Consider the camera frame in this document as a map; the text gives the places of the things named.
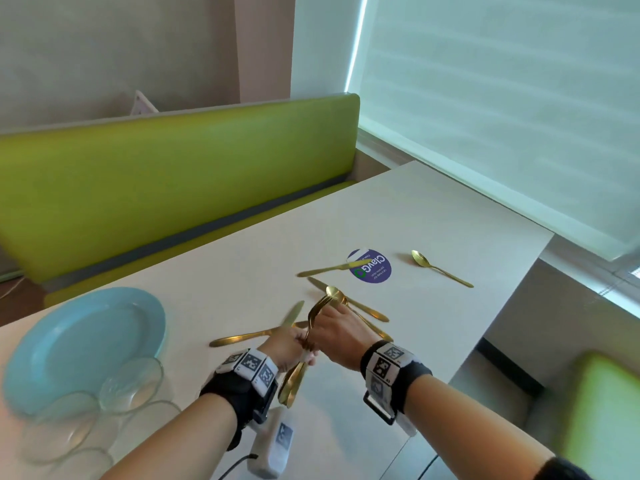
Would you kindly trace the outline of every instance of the black cable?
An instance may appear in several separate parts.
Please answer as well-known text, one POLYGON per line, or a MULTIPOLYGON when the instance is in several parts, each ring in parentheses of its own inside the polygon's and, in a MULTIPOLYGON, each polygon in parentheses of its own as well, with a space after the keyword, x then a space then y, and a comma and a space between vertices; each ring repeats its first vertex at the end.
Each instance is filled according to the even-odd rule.
POLYGON ((430 466, 433 465, 433 462, 436 461, 438 459, 438 455, 434 456, 433 459, 429 462, 429 464, 426 466, 426 468, 422 471, 422 473, 420 474, 420 476, 418 477, 418 480, 420 480, 422 478, 422 476, 427 473, 427 470, 429 469, 430 466))
POLYGON ((222 480, 224 477, 229 475, 229 473, 231 473, 231 470, 233 470, 238 465, 240 465, 240 463, 242 463, 244 460, 255 460, 256 458, 258 458, 258 455, 256 455, 256 453, 251 453, 251 455, 243 456, 240 460, 236 461, 233 465, 231 465, 231 468, 229 468, 226 472, 224 472, 218 480, 222 480))

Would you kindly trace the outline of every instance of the left hand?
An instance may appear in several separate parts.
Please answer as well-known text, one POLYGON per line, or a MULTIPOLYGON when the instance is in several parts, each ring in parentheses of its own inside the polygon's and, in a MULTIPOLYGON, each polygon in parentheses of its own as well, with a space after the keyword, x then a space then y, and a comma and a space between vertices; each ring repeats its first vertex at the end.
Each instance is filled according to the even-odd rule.
POLYGON ((309 352, 304 349, 306 336, 305 328, 281 327, 258 350, 271 357, 281 372, 292 369, 304 359, 307 359, 309 365, 313 365, 318 351, 309 352))

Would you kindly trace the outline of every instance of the light blue plate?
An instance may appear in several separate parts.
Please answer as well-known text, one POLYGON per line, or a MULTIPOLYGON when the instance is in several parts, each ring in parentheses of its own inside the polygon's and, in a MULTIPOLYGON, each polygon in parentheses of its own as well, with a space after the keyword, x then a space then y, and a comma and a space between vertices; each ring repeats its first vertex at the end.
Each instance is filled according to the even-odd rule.
POLYGON ((76 298, 22 338, 4 371, 4 398, 32 415, 70 392, 97 395, 129 359, 155 357, 165 329, 164 309, 146 291, 107 288, 76 298))

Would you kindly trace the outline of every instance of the white device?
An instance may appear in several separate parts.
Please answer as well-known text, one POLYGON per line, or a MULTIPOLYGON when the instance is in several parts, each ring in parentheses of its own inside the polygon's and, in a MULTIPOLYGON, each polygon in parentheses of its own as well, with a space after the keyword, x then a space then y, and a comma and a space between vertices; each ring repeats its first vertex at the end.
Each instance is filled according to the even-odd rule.
POLYGON ((258 455, 247 462, 249 471, 258 478, 278 478, 287 466, 293 442, 293 426, 286 406, 269 410, 263 424, 249 423, 256 432, 251 453, 258 455))

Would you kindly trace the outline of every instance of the forearm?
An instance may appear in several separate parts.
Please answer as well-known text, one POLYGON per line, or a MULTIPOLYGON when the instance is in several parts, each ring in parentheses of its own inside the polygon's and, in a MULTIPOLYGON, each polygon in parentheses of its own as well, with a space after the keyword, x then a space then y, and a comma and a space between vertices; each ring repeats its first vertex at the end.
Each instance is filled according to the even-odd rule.
POLYGON ((209 480, 236 432, 236 413, 204 394, 110 469, 102 480, 209 480))
POLYGON ((507 420, 432 376, 411 384, 404 412, 459 480, 532 480, 554 456, 507 420))

